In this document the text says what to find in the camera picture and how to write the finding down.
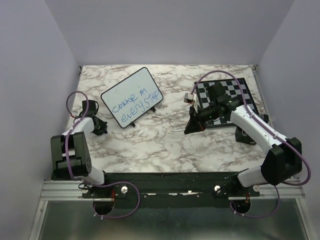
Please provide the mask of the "black framed whiteboard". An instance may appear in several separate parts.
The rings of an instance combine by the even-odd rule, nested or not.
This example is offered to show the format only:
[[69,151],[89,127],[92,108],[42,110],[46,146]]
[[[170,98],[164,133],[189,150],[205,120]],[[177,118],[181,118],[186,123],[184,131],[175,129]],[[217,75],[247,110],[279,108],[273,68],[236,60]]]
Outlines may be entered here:
[[118,125],[125,129],[163,101],[164,96],[147,67],[142,67],[104,91],[100,98]]

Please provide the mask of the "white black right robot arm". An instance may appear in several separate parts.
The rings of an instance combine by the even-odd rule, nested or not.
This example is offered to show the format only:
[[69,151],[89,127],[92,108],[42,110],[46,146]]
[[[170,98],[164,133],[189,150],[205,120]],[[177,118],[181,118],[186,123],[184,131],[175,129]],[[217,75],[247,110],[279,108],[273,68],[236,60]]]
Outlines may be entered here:
[[297,138],[289,139],[278,133],[255,114],[241,97],[230,97],[221,83],[208,87],[206,92],[214,104],[205,108],[197,107],[193,94],[184,95],[184,102],[192,105],[184,134],[203,132],[207,122],[224,117],[251,137],[265,154],[262,165],[243,170],[235,176],[230,183],[230,191],[234,195],[243,195],[253,185],[276,186],[302,171],[302,144]]

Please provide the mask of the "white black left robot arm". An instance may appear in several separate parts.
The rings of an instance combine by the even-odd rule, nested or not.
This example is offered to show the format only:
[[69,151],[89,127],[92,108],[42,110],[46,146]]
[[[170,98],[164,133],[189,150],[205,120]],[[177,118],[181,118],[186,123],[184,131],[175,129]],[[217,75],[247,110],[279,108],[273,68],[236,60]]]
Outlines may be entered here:
[[97,117],[99,104],[95,100],[82,101],[82,112],[66,132],[50,139],[53,175],[58,180],[83,181],[94,185],[101,198],[111,191],[110,180],[103,170],[92,164],[86,137],[105,135],[107,122]]

